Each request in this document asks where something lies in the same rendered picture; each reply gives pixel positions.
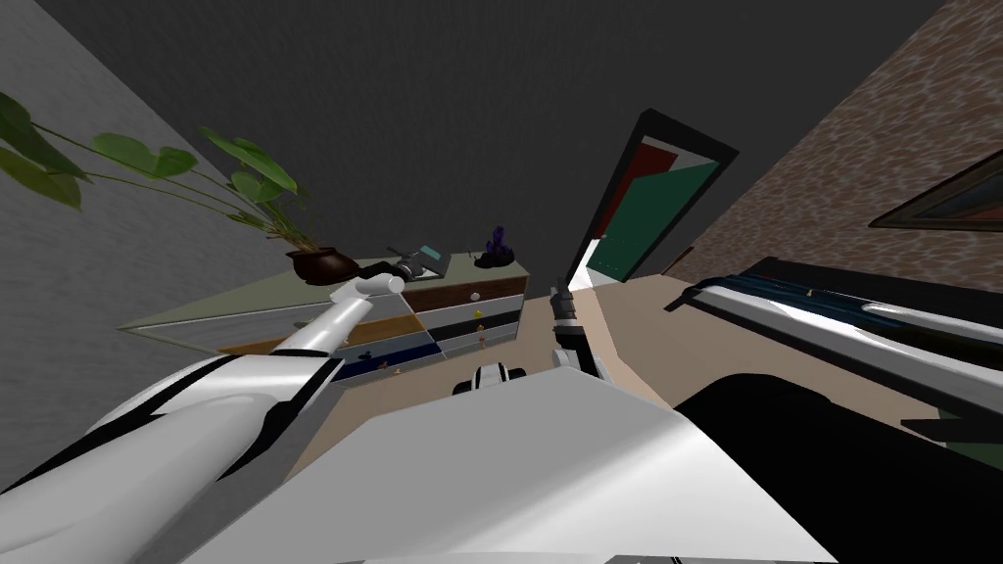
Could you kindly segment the green plant in dark pot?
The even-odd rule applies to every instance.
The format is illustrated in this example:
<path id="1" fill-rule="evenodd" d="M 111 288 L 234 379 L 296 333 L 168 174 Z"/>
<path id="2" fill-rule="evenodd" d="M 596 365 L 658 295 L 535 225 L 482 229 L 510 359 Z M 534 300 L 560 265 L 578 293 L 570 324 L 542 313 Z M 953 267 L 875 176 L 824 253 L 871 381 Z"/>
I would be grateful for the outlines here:
<path id="1" fill-rule="evenodd" d="M 294 223 L 280 198 L 289 194 L 303 205 L 308 193 L 266 151 L 251 140 L 226 139 L 210 128 L 202 134 L 237 162 L 237 169 L 227 182 L 210 182 L 234 202 L 223 200 L 201 189 L 180 182 L 184 174 L 203 179 L 198 160 L 190 152 L 163 146 L 153 151 L 140 140 L 114 132 L 92 137 L 85 151 L 141 176 L 136 186 L 165 194 L 223 215 L 233 222 L 252 227 L 270 240 L 292 246 L 289 258 L 297 276 L 312 286 L 345 282 L 360 271 L 359 265 L 333 247 L 319 244 L 306 230 Z M 17 100 L 0 92 L 0 170 L 24 188 L 66 205 L 82 209 L 79 184 L 89 183 L 95 173 L 88 172 L 62 154 L 49 142 L 57 136 L 77 146 L 77 140 L 37 123 Z"/>

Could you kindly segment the purple ornament on black base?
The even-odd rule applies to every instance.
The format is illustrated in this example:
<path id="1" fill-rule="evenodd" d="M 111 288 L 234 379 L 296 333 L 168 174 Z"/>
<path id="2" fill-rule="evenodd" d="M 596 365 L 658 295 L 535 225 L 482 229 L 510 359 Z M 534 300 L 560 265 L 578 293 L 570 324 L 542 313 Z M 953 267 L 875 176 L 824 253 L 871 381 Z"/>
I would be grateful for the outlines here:
<path id="1" fill-rule="evenodd" d="M 505 229 L 498 225 L 492 232 L 492 239 L 486 243 L 484 253 L 474 260 L 474 266 L 491 269 L 508 266 L 514 260 L 514 250 L 505 243 Z"/>

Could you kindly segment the green and red door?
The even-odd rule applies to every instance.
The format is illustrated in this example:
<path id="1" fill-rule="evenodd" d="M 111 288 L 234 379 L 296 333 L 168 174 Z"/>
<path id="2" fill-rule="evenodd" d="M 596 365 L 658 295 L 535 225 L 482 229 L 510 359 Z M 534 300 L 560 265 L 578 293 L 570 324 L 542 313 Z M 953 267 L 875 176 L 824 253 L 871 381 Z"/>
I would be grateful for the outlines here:
<path id="1" fill-rule="evenodd" d="M 575 258 L 572 284 L 632 278 L 739 154 L 654 109 L 643 111 Z"/>

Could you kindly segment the dresser with multicoloured drawers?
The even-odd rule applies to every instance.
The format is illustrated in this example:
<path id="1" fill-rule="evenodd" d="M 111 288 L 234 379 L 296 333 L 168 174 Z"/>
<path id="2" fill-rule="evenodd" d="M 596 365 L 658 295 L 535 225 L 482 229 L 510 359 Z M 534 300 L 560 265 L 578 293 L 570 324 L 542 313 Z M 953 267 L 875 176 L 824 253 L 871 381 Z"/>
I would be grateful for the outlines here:
<path id="1" fill-rule="evenodd" d="M 518 263 L 482 269 L 454 254 L 443 277 L 423 276 L 373 308 L 336 356 L 341 388 L 400 374 L 513 340 L 529 273 Z M 122 325 L 124 332 L 204 353 L 268 353 L 330 306 L 333 287 L 286 272 Z"/>

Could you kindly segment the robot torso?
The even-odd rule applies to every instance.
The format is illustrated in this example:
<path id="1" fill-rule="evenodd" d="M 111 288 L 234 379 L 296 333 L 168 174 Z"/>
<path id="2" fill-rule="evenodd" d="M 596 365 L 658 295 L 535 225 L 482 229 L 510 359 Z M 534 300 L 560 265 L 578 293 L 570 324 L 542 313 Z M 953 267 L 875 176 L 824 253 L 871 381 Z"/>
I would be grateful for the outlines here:
<path id="1" fill-rule="evenodd" d="M 183 564 L 492 553 L 831 560 L 691 420 L 560 367 L 364 422 Z"/>

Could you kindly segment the dark framed wall picture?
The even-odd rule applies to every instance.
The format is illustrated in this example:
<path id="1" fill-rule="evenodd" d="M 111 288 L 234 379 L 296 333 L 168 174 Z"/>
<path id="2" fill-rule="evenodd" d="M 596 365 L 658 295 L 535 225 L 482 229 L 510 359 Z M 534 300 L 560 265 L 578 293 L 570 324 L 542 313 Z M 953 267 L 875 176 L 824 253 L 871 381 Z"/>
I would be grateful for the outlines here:
<path id="1" fill-rule="evenodd" d="M 1003 233 L 1003 149 L 879 216 L 868 226 Z"/>

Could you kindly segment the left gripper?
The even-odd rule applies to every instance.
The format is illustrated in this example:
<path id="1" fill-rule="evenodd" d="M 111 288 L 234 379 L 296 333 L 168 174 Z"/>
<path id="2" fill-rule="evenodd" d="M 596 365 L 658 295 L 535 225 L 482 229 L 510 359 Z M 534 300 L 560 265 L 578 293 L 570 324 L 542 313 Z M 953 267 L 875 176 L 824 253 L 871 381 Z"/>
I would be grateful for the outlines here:
<path id="1" fill-rule="evenodd" d="M 417 280 L 428 271 L 433 272 L 438 278 L 444 278 L 451 260 L 450 254 L 441 254 L 428 246 L 422 246 L 417 251 L 417 257 L 401 257 L 392 265 L 392 270 L 405 282 Z"/>

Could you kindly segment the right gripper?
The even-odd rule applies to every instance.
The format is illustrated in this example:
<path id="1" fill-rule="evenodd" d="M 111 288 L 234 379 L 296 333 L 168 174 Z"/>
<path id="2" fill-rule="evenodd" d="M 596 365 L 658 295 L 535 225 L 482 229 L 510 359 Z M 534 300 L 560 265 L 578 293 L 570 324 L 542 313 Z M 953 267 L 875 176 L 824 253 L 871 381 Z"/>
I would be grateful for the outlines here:
<path id="1" fill-rule="evenodd" d="M 581 333 L 573 295 L 565 281 L 556 280 L 555 285 L 550 288 L 549 305 L 554 318 L 555 334 Z"/>

